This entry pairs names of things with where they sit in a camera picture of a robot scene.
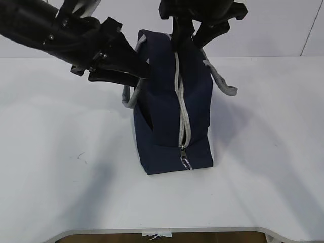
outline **gray strap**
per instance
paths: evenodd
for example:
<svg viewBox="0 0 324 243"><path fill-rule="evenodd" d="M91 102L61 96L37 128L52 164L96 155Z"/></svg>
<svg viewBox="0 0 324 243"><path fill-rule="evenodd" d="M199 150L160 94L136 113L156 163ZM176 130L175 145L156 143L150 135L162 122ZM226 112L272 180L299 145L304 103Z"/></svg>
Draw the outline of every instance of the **gray strap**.
<svg viewBox="0 0 324 243"><path fill-rule="evenodd" d="M142 35L142 37L138 40L137 45L135 47L135 51L138 53L142 44L146 41L146 36ZM124 85L123 88L123 94L122 94L122 103L124 105L124 107L126 107L127 109L134 109L136 103L137 103L137 99L138 99L138 95L140 94L142 87L144 84L144 80L143 79L139 79L136 88L134 89L134 92L131 96L131 88L128 85Z"/></svg>
<svg viewBox="0 0 324 243"><path fill-rule="evenodd" d="M208 57L203 49L201 49L203 55L205 56L204 64L211 69L211 74L218 88L226 95L235 96L237 95L237 87L228 86L225 79L217 72L216 68L210 63Z"/></svg>

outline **bag handle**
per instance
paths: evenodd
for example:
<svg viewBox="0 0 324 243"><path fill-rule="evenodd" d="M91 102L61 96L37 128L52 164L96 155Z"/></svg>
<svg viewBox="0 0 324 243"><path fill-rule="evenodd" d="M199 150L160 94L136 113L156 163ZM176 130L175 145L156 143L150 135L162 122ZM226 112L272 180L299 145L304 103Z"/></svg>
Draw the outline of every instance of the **bag handle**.
<svg viewBox="0 0 324 243"><path fill-rule="evenodd" d="M142 35L142 37L138 40L136 47L135 47L135 51L137 53L139 52L139 50L144 42L146 42L146 36ZM144 80L142 78L140 78L135 89L134 89L132 96L131 96L131 87L128 85L124 85L123 94L122 94L122 103L123 103L124 107L126 107L127 109L135 108L135 105L137 103L138 96L142 90L143 84L144 84Z"/></svg>

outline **zipper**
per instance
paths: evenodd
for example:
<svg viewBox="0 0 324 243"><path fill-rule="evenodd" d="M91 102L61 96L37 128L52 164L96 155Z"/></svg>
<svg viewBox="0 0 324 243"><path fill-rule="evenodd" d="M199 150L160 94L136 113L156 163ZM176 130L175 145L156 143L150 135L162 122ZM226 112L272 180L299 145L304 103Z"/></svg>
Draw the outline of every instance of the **zipper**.
<svg viewBox="0 0 324 243"><path fill-rule="evenodd" d="M189 115L187 112L186 104L184 102L184 87L183 79L180 75L180 62L179 55L175 52L176 58L176 74L175 74L175 92L179 99L180 104L180 129L179 129L179 148L180 148L180 161L187 170L193 170L186 153L191 140L191 127Z"/></svg>

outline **screw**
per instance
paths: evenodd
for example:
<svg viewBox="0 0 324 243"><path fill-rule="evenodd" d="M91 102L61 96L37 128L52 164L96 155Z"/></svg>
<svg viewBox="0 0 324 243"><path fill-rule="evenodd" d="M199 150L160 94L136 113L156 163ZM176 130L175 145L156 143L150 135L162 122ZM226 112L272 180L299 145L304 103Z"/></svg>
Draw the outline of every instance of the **screw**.
<svg viewBox="0 0 324 243"><path fill-rule="evenodd" d="M63 27L66 27L68 22L69 22L68 19L64 19L62 22Z"/></svg>

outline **white wall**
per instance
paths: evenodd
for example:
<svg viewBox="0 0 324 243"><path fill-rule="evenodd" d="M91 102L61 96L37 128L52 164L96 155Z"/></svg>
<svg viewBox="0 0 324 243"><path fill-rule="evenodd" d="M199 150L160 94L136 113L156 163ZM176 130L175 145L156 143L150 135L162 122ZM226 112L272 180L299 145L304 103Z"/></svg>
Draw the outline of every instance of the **white wall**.
<svg viewBox="0 0 324 243"><path fill-rule="evenodd" d="M324 5L322 5L303 56L324 56Z"/></svg>
<svg viewBox="0 0 324 243"><path fill-rule="evenodd" d="M63 0L49 0L60 6ZM210 57L299 56L314 22L321 0L241 0L249 13L243 21L231 20L230 33L206 46ZM94 13L100 21L110 16L123 24L132 46L140 29L172 31L170 20L161 20L160 0L102 0ZM0 38L0 57L46 56Z"/></svg>

